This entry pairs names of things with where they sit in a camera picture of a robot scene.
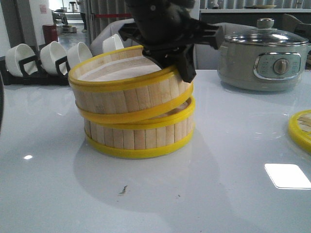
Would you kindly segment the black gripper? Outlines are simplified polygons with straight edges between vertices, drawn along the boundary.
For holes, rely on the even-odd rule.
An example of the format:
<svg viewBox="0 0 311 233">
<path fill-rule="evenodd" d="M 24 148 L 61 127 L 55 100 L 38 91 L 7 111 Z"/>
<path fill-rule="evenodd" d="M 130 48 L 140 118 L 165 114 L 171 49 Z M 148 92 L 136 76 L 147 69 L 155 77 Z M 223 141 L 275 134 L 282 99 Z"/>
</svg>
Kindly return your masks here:
<svg viewBox="0 0 311 233">
<path fill-rule="evenodd" d="M 191 17 L 193 0 L 127 0 L 125 4 L 134 22 L 121 27 L 122 39 L 142 45 L 144 56 L 158 64 L 168 64 L 174 56 L 186 83 L 196 76 L 194 45 L 209 45 L 217 50 L 224 40 L 220 26 Z"/>
</svg>

